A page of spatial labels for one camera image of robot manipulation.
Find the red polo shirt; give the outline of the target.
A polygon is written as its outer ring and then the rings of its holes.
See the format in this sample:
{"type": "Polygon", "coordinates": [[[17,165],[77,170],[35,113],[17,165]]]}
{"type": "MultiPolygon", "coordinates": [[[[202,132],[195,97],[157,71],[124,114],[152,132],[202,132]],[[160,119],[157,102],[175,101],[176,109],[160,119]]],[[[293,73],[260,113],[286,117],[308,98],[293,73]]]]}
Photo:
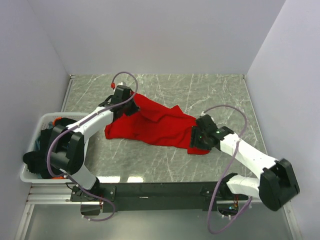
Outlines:
{"type": "Polygon", "coordinates": [[[210,151],[190,147],[196,118],[183,113],[178,105],[168,108],[137,93],[135,103],[140,110],[122,115],[104,130],[105,138],[141,141],[153,146],[186,149],[189,155],[206,155],[210,151]]]}

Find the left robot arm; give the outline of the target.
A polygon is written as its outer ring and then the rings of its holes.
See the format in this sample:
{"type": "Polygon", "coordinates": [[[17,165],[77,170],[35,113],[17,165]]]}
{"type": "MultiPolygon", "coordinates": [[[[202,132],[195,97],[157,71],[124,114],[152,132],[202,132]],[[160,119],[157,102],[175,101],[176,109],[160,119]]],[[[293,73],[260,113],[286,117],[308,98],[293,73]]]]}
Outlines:
{"type": "Polygon", "coordinates": [[[131,116],[139,111],[134,101],[135,92],[126,85],[117,85],[112,95],[100,103],[90,114],[67,126],[57,125],[52,129],[46,154],[48,172],[56,168],[82,190],[88,201],[100,197],[103,190],[99,179],[85,166],[85,144],[98,131],[112,124],[122,115],[131,116]]]}

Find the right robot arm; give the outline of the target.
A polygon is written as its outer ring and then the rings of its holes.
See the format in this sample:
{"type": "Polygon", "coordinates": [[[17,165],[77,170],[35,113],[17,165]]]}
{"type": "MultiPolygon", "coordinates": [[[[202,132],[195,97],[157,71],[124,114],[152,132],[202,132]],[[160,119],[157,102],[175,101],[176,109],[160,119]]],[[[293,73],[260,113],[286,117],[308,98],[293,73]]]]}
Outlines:
{"type": "Polygon", "coordinates": [[[230,128],[217,127],[213,118],[202,114],[191,130],[190,146],[211,151],[213,148],[233,156],[252,173],[252,177],[238,173],[225,175],[218,187],[218,194],[230,200],[235,195],[245,195],[277,211],[300,193],[292,164],[285,158],[276,159],[249,143],[230,128]]]}

